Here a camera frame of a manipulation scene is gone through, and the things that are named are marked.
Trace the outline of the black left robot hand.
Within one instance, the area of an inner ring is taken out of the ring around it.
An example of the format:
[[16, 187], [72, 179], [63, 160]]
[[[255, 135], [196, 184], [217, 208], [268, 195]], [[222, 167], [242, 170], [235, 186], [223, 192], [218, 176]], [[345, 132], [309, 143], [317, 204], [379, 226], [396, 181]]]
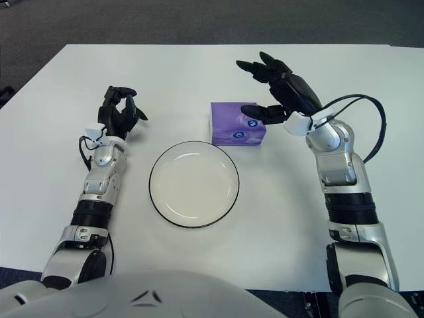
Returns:
[[127, 134], [139, 120], [147, 121], [147, 116], [134, 103], [137, 95], [134, 89], [109, 86], [104, 102], [98, 111], [97, 122], [104, 124], [107, 136], [126, 140]]

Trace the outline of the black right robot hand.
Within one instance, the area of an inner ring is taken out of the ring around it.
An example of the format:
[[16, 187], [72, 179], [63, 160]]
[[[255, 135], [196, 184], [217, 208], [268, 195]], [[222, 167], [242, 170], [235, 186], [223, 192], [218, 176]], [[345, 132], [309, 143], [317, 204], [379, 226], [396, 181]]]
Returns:
[[294, 74], [282, 61], [265, 52], [260, 53], [261, 63], [237, 60], [242, 70], [252, 74], [252, 78], [260, 83], [267, 83], [269, 91], [277, 105], [263, 107], [259, 105], [243, 105], [241, 112], [264, 125], [284, 123], [293, 112], [310, 116], [320, 111], [323, 106], [305, 80]]

